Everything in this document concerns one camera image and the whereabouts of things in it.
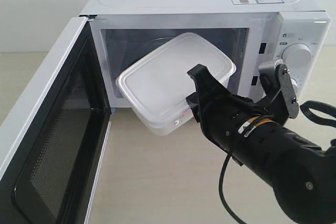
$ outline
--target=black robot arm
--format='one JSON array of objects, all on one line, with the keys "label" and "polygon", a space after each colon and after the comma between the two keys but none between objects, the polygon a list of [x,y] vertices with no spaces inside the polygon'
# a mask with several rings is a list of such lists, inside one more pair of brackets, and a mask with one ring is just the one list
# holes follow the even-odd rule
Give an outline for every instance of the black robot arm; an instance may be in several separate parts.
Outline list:
[{"label": "black robot arm", "polygon": [[[188,74],[196,92],[187,102],[196,121],[205,137],[228,153],[228,159],[232,156],[246,165],[273,188],[290,219],[299,224],[335,223],[336,148],[323,151],[283,127],[288,118],[296,118],[299,105],[281,60],[261,65],[259,72],[266,96],[253,102],[229,92],[205,66],[191,69]],[[244,223],[223,199],[229,213]]]}]

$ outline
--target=timer knob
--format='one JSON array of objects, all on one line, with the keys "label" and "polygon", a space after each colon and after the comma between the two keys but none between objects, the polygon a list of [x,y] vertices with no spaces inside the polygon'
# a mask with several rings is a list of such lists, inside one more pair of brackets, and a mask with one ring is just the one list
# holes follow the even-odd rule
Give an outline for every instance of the timer knob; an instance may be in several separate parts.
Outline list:
[{"label": "timer knob", "polygon": [[293,78],[290,78],[290,81],[292,82],[292,85],[293,85],[295,94],[298,94],[298,91],[299,91],[298,83],[297,83],[296,80],[294,80]]},{"label": "timer knob", "polygon": [[306,66],[312,58],[309,47],[305,44],[297,43],[287,47],[282,53],[282,59],[290,69]]}]

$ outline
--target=white wall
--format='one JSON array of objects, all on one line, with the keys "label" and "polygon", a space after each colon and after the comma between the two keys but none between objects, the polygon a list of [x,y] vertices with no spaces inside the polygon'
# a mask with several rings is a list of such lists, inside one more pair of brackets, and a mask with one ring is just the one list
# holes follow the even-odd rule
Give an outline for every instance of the white wall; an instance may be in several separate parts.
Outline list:
[{"label": "white wall", "polygon": [[[87,0],[0,0],[0,52],[48,51]],[[334,0],[317,0],[336,21]],[[327,45],[336,45],[336,22]]]}]

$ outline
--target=plastic container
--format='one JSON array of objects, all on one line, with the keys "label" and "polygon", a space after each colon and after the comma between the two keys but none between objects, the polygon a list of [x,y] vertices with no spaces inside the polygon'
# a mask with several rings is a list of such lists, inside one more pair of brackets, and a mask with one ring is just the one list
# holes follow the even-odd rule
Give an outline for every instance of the plastic container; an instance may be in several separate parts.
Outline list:
[{"label": "plastic container", "polygon": [[193,117],[186,97],[195,92],[187,72],[205,65],[225,87],[233,62],[194,33],[181,34],[121,73],[116,82],[140,120],[156,135],[167,135]]}]

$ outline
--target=microwave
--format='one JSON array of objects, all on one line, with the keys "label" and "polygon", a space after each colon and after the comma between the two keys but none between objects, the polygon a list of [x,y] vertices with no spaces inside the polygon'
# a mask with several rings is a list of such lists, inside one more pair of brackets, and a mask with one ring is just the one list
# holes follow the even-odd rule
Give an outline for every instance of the microwave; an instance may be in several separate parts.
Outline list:
[{"label": "microwave", "polygon": [[89,0],[0,127],[0,223],[88,223],[113,112],[130,106],[115,81],[172,38],[216,46],[236,65],[228,89],[255,101],[259,65],[283,59],[300,97],[330,22],[314,0]]}]

